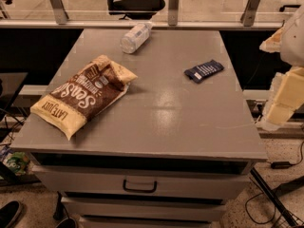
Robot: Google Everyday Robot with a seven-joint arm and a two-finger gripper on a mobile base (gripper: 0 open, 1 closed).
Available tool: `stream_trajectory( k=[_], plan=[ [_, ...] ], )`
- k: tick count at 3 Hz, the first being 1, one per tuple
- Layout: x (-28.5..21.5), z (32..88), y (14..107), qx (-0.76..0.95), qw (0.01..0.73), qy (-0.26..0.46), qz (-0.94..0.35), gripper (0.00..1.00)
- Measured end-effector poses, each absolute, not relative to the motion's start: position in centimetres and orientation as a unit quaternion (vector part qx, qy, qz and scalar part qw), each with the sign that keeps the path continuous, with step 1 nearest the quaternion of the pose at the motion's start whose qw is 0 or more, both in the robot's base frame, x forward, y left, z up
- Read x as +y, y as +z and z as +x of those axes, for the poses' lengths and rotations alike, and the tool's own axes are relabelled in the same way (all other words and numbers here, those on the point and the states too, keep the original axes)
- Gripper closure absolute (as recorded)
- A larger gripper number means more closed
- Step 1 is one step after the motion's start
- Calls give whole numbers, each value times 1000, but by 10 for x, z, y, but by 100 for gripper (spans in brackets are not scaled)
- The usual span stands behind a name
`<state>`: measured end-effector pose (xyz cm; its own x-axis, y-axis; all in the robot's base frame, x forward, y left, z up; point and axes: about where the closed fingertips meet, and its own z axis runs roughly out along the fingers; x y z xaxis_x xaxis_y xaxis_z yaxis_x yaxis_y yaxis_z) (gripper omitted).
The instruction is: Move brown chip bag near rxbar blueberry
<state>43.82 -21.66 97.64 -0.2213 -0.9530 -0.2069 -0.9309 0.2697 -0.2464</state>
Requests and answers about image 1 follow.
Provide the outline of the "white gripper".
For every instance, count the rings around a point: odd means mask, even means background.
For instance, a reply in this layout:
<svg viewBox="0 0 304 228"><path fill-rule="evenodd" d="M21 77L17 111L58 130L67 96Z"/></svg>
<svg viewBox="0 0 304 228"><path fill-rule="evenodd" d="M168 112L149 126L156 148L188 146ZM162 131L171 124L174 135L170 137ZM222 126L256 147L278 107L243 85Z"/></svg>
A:
<svg viewBox="0 0 304 228"><path fill-rule="evenodd" d="M275 53L281 50L281 36L284 28L279 28L272 36L263 41L259 49ZM283 77L274 98L275 103L267 102L260 121L267 131L276 131L294 115L295 110L304 104L304 68L293 66Z"/></svg>

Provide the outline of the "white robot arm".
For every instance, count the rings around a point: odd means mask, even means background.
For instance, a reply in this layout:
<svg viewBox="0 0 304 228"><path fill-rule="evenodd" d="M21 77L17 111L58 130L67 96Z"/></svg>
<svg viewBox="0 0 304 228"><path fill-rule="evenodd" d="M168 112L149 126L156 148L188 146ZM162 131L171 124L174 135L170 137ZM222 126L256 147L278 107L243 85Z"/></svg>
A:
<svg viewBox="0 0 304 228"><path fill-rule="evenodd" d="M304 6L263 41L259 49L278 52L280 59L291 66L289 71L277 73L273 78L269 99L262 111L261 127L276 131L304 105Z"/></svg>

